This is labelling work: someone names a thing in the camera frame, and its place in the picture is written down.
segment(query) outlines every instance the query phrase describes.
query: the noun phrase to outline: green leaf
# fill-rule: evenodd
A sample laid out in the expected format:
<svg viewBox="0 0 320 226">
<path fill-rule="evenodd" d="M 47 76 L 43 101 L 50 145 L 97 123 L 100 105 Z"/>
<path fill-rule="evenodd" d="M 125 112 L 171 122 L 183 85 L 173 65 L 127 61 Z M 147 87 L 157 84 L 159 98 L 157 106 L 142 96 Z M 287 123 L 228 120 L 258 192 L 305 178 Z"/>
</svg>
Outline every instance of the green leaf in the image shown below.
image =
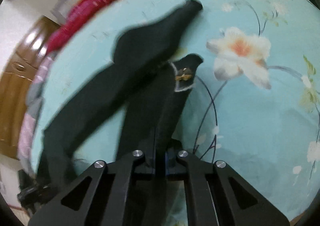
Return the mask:
<svg viewBox="0 0 320 226">
<path fill-rule="evenodd" d="M 308 76 L 315 75 L 316 69 L 314 68 L 313 64 L 307 59 L 307 57 L 305 55 L 303 55 L 303 59 L 307 64 Z"/>
<path fill-rule="evenodd" d="M 285 19 L 284 19 L 284 18 L 282 18 L 282 17 L 276 17 L 276 18 L 274 18 L 274 19 L 281 20 L 282 22 L 284 22 L 284 23 L 288 24 L 288 21 L 287 21 L 287 20 L 285 20 Z"/>
<path fill-rule="evenodd" d="M 313 103 L 313 95 L 309 92 L 310 101 Z"/>
</svg>

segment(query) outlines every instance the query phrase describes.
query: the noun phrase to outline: black cloth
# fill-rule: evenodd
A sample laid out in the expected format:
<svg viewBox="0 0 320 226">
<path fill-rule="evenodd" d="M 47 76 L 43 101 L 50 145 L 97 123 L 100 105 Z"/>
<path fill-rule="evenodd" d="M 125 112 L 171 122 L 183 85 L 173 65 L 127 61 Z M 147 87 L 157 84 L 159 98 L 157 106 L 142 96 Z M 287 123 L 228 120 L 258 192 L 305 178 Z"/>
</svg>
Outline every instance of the black cloth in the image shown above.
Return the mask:
<svg viewBox="0 0 320 226">
<path fill-rule="evenodd" d="M 317 226 L 320 222 L 320 189 L 303 216 L 294 226 Z"/>
<path fill-rule="evenodd" d="M 189 54 L 181 60 L 167 63 L 153 77 L 146 77 L 128 99 L 116 159 L 140 149 L 142 140 L 156 142 L 156 148 L 164 152 L 176 128 L 181 112 L 191 92 L 194 74 L 202 59 Z M 177 70 L 188 68 L 192 77 L 176 81 Z"/>
<path fill-rule="evenodd" d="M 114 64 L 84 85 L 44 130 L 39 183 L 52 182 L 61 189 L 76 178 L 73 153 L 147 74 L 157 72 L 158 66 L 175 53 L 183 32 L 201 10 L 199 2 L 188 0 L 160 21 L 129 29 L 120 36 Z"/>
<path fill-rule="evenodd" d="M 0 222 L 5 226 L 23 226 L 0 194 Z"/>
</svg>

